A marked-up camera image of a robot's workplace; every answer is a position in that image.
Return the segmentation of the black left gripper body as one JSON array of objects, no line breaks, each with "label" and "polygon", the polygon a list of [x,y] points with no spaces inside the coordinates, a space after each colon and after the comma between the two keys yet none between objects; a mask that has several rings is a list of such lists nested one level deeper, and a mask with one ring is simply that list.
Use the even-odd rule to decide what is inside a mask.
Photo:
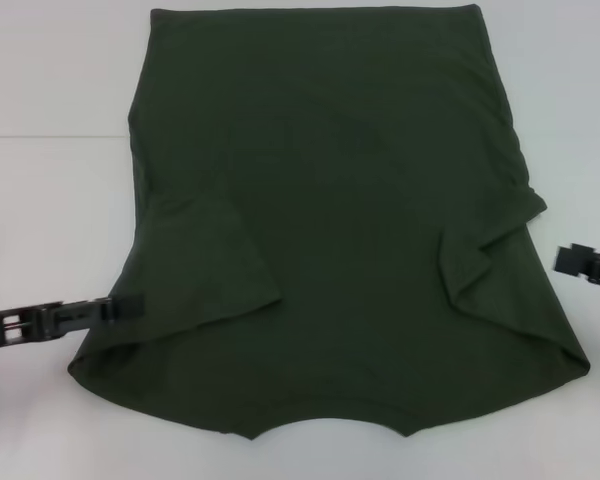
[{"label": "black left gripper body", "polygon": [[44,323],[52,305],[34,305],[0,311],[0,348],[52,340]]}]

